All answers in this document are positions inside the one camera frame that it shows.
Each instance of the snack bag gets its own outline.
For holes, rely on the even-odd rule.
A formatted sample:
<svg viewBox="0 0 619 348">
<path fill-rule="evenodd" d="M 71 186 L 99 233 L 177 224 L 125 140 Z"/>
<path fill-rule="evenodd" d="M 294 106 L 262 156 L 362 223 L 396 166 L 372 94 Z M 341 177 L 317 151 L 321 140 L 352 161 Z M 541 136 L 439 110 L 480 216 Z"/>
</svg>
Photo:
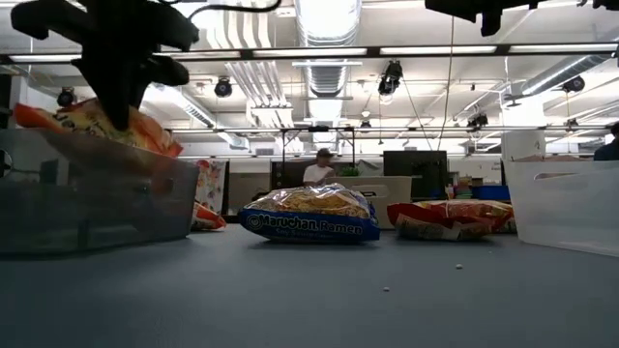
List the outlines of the snack bag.
<svg viewBox="0 0 619 348">
<path fill-rule="evenodd" d="M 183 147 L 157 121 L 134 107 L 130 107 L 129 113 L 129 128 L 119 131 L 112 126 L 96 99 L 60 109 L 56 113 L 24 104 L 17 104 L 14 110 L 15 120 L 25 128 L 88 133 L 170 157 L 181 153 Z"/>
<path fill-rule="evenodd" d="M 356 243 L 380 237 L 373 207 L 339 184 L 272 190 L 245 206 L 239 218 L 243 227 L 271 240 Z"/>
<path fill-rule="evenodd" d="M 225 226 L 223 217 L 199 203 L 193 203 L 192 231 L 216 230 Z"/>
<path fill-rule="evenodd" d="M 443 218 L 466 217 L 487 221 L 492 231 L 497 231 L 514 217 L 514 209 L 511 205 L 491 200 L 453 199 L 415 204 L 438 212 Z"/>
<path fill-rule="evenodd" d="M 446 241 L 480 239 L 514 215 L 508 204 L 477 200 L 392 204 L 387 213 L 403 238 Z"/>
</svg>

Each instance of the clear plastic bin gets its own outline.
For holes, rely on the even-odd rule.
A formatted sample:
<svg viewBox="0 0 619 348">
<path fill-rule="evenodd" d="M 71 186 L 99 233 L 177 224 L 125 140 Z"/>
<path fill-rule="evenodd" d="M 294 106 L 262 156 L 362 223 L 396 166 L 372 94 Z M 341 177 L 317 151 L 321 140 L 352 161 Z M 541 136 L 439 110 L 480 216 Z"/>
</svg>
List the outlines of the clear plastic bin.
<svg viewBox="0 0 619 348">
<path fill-rule="evenodd" d="M 619 256 L 619 161 L 505 165 L 523 242 Z"/>
<path fill-rule="evenodd" d="M 190 231 L 198 168 L 84 134 L 1 130 L 0 254 L 170 240 Z"/>
</svg>

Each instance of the blue label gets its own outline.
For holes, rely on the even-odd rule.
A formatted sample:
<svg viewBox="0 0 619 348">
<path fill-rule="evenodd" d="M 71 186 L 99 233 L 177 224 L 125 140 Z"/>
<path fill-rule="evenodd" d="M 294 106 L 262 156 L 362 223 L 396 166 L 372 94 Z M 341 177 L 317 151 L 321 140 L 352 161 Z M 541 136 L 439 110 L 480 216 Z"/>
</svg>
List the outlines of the blue label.
<svg viewBox="0 0 619 348">
<path fill-rule="evenodd" d="M 380 238 L 380 229 L 373 218 L 275 213 L 257 209 L 244 209 L 239 218 L 243 227 L 270 239 L 362 242 Z"/>
</svg>

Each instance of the white plastic bin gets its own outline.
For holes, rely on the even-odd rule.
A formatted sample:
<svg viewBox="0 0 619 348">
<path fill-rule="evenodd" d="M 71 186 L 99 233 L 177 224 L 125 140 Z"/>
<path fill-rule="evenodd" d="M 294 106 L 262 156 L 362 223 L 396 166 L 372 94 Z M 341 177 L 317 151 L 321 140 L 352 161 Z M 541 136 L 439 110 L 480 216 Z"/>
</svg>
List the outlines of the white plastic bin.
<svg viewBox="0 0 619 348">
<path fill-rule="evenodd" d="M 523 242 L 619 256 L 619 161 L 505 165 Z"/>
</svg>

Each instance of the person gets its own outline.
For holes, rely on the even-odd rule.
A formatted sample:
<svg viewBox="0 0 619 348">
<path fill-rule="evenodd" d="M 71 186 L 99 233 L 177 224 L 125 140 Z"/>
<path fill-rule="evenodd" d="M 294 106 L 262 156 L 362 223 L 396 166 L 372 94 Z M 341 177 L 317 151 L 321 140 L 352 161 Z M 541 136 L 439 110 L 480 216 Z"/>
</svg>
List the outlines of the person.
<svg viewBox="0 0 619 348">
<path fill-rule="evenodd" d="M 320 149 L 316 154 L 316 164 L 306 168 L 303 185 L 307 187 L 324 185 L 327 178 L 336 176 L 336 171 L 329 165 L 333 154 L 329 149 Z"/>
<path fill-rule="evenodd" d="M 619 160 L 619 123 L 612 125 L 610 133 L 615 139 L 596 150 L 593 160 Z"/>
</svg>

